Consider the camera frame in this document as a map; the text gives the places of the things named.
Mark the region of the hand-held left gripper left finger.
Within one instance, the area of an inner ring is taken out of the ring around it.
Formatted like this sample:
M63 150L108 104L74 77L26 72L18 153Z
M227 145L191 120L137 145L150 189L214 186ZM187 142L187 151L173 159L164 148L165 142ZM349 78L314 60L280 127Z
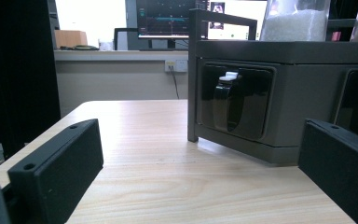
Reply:
M78 122L8 171L14 224L64 224L103 169L99 121Z

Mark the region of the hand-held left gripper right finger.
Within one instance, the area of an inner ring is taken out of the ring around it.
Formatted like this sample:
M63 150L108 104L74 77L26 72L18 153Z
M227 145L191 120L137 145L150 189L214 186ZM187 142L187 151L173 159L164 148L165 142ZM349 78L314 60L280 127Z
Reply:
M358 224L358 135L308 119L298 167Z

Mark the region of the dark grey corner rack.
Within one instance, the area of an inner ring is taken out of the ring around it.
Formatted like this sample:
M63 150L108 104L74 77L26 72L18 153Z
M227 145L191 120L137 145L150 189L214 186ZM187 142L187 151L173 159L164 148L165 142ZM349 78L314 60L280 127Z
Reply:
M272 164L294 164L306 119L358 134L358 42L212 40L217 21L189 12L187 138L207 139Z

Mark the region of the brown cardboard box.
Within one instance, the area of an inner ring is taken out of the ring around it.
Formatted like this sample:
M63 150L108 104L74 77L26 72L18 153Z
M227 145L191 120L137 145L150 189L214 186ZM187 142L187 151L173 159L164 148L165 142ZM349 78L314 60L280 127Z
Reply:
M73 47L76 45L87 45L87 35L82 31L73 30L55 30L56 46Z

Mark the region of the white cup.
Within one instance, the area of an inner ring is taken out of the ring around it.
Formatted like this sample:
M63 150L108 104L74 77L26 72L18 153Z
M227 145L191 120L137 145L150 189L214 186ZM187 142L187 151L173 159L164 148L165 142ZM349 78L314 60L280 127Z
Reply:
M99 40L99 50L102 51L113 51L114 50L114 40Z

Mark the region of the black framed panel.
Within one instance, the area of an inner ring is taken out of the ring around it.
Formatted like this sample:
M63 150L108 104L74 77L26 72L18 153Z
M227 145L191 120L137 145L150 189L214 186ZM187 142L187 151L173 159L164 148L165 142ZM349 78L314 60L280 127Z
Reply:
M116 28L114 31L114 50L137 50L136 28Z

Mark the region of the dark computer monitor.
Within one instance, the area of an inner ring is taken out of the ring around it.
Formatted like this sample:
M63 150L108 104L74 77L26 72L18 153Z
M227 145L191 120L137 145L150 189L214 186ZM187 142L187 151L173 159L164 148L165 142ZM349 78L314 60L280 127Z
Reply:
M187 39L189 10L208 6L209 0L136 0L138 37Z

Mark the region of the white wall socket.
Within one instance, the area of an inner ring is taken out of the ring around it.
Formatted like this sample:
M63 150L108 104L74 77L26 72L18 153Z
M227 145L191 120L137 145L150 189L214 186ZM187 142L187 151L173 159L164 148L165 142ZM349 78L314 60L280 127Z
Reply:
M166 60L164 64L166 72L186 73L188 71L187 60Z

